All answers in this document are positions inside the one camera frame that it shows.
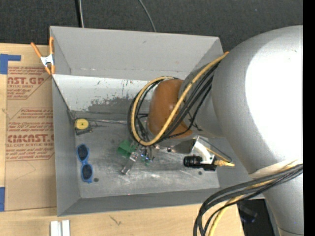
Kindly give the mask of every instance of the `cable bundle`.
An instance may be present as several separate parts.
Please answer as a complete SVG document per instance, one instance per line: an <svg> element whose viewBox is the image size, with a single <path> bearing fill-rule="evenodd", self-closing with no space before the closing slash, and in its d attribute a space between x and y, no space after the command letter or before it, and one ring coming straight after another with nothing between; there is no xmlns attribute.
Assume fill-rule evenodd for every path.
<svg viewBox="0 0 315 236"><path fill-rule="evenodd" d="M214 218L214 216L218 213L222 212L231 205L237 204L240 201L248 200L253 197L256 197L257 195L269 190L270 188L285 183L300 174L303 173L303 164L299 164L296 166L293 166L289 169L286 169L280 173L275 173L270 176L261 177L246 183L241 183L238 185L234 185L232 187L226 188L224 190L221 190L209 198L202 204L199 214L195 220L195 224L193 227L193 235L197 236L197 231L199 229L200 234L202 236L206 235L206 232L208 230L208 227L210 225L211 220ZM229 200L223 207L216 210L210 218L207 220L205 227L202 225L202 216L213 206L217 205L218 203L221 203L223 201ZM220 213L215 218L210 231L209 236L213 236L214 229L216 227L217 222L219 221L221 217Z"/></svg>
<svg viewBox="0 0 315 236"><path fill-rule="evenodd" d="M133 99L133 102L131 103L131 106L129 109L128 126L129 126L130 134L135 139L135 141L137 141L140 145L147 147L147 146L154 145L158 142L164 141L166 139L174 138L176 136L186 133L192 127L199 108L201 107L203 101L205 100L206 96L211 90L214 70L217 68L219 62L227 55L227 53L215 59L214 61L210 62L206 66L204 66L197 73L197 75L192 79L192 81L190 81L186 85L182 95L180 96L170 116L166 120L164 126L152 140L148 139L148 134L146 133L145 129L141 127L142 124L140 122L140 118L138 117L139 109L145 99L145 96L151 89L153 89L158 83L162 82L165 79L174 79L174 78L163 76L163 77L156 78L150 81L149 83L147 83L136 95L136 97ZM182 133L171 135L172 132L183 121L185 116L187 114L190 114L189 111L200 98L201 100L198 103L198 106L196 107L194 114L190 116L189 127ZM138 134L138 130L136 127L137 123L142 133L141 137Z"/></svg>

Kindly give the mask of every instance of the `green connector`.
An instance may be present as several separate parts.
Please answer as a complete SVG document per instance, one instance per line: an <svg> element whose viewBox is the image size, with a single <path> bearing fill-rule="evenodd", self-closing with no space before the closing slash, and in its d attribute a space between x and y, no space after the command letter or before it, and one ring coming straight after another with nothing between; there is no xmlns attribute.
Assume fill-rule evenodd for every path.
<svg viewBox="0 0 315 236"><path fill-rule="evenodd" d="M130 154L135 152L137 149L137 145L132 145L129 140L123 140L119 147L117 148L117 152L122 154L125 157L130 157Z"/></svg>

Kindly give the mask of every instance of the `cardboard sheet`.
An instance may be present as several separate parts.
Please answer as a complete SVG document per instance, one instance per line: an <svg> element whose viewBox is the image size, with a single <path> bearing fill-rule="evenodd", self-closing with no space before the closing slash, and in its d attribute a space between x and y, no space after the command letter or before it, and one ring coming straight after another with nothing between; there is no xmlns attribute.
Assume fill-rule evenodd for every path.
<svg viewBox="0 0 315 236"><path fill-rule="evenodd" d="M51 77L30 45L1 44L0 53L22 57L7 71L4 209L55 207Z"/></svg>

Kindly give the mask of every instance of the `black floor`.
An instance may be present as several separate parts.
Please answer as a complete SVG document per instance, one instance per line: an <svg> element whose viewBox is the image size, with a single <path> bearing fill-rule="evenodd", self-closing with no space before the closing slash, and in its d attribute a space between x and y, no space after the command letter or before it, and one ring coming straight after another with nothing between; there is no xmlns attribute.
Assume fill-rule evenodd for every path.
<svg viewBox="0 0 315 236"><path fill-rule="evenodd" d="M224 51L303 24L303 0L142 0L158 32L218 36ZM88 28L153 31L138 0L83 0ZM47 44L50 25L77 27L72 0L0 0L0 42Z"/></svg>

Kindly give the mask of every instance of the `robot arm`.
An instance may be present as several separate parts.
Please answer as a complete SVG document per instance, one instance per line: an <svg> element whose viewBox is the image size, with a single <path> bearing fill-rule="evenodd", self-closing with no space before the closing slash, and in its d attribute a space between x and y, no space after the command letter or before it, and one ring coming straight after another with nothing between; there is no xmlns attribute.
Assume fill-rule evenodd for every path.
<svg viewBox="0 0 315 236"><path fill-rule="evenodd" d="M144 146L158 143L167 147L199 135L225 136L252 177L302 161L302 36L302 26L263 33L221 57L213 64L215 70L202 74L197 85L192 82L205 67L192 71L184 81L161 83L148 115L148 136L155 137L154 142L136 141ZM203 96L191 100L190 105L187 102L193 97L189 93L185 96L185 107L196 114L185 115L177 125L185 130L180 132L166 124L169 119L176 122L185 112L182 103L176 107L189 87ZM156 111L161 106L167 108L165 113ZM131 109L136 112L137 106ZM174 133L188 130L173 139ZM167 132L167 141L157 135ZM187 164L194 161L207 164L203 156L191 158ZM269 189L264 196L281 236L304 235L303 174Z"/></svg>
<svg viewBox="0 0 315 236"><path fill-rule="evenodd" d="M196 119L208 134L216 134L210 125L198 123L216 118L252 176L302 161L302 36L302 26L288 27L233 49L215 71L208 104ZM303 174L264 196L281 236L304 235Z"/></svg>

